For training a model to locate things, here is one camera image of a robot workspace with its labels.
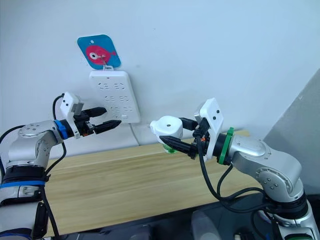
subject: white wall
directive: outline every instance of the white wall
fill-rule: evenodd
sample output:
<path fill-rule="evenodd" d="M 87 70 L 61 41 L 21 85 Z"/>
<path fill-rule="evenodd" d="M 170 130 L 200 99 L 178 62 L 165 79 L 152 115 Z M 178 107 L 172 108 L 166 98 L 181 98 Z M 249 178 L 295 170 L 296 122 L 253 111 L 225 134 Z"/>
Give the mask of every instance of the white wall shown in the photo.
<path fill-rule="evenodd" d="M 78 37 L 106 34 L 131 77 L 142 144 L 148 123 L 192 117 L 216 97 L 224 129 L 263 138 L 320 66 L 317 0 L 2 0 L 3 128 L 52 118 L 55 96 L 95 105 Z M 70 154 L 134 146 L 127 125 L 68 140 Z"/>

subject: green ring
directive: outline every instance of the green ring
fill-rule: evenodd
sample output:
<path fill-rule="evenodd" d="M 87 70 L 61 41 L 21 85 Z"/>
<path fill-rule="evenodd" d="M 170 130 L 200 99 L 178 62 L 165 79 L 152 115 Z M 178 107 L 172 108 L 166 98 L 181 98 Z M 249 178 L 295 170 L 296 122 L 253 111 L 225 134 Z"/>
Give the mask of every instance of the green ring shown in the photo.
<path fill-rule="evenodd" d="M 225 158 L 226 158 L 226 154 L 227 154 L 227 150 L 228 150 L 231 138 L 232 138 L 232 136 L 234 134 L 234 131 L 235 131 L 235 129 L 233 127 L 230 127 L 228 132 L 226 133 L 226 138 L 225 138 L 225 141 L 224 141 L 224 144 L 223 144 L 223 148 L 222 148 L 222 152 L 221 152 L 221 155 L 219 157 L 219 162 L 218 162 L 221 165 L 224 164 L 224 161 L 225 161 Z"/>

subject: light wood surface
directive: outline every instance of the light wood surface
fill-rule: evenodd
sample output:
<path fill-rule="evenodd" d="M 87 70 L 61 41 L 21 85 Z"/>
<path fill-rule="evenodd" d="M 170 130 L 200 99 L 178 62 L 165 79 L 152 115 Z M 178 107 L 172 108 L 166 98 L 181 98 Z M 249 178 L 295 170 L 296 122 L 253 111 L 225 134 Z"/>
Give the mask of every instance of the light wood surface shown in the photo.
<path fill-rule="evenodd" d="M 215 159 L 206 166 L 216 186 L 227 167 Z M 252 186 L 258 187 L 253 178 L 233 169 L 221 192 L 229 195 Z M 198 159 L 164 153 L 160 144 L 66 157 L 52 170 L 45 188 L 60 234 L 217 201 L 207 189 Z M 49 226 L 47 236 L 52 235 Z"/>

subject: white power strip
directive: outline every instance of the white power strip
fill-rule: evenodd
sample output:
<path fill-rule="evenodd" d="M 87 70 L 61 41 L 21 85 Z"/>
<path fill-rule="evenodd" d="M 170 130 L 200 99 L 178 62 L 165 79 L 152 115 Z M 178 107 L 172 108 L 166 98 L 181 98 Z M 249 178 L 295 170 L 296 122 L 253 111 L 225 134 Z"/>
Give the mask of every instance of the white power strip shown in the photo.
<path fill-rule="evenodd" d="M 140 122 L 137 101 L 125 71 L 96 70 L 89 79 L 110 119 L 125 124 Z"/>

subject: power outlet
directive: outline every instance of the power outlet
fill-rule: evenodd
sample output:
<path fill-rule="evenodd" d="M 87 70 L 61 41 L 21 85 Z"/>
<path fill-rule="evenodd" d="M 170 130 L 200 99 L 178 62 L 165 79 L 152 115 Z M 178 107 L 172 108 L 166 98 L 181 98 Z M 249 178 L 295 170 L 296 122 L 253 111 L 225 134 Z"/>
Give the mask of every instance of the power outlet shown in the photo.
<path fill-rule="evenodd" d="M 137 101 L 125 71 L 92 71 L 89 79 L 111 119 L 125 124 L 140 122 Z"/>

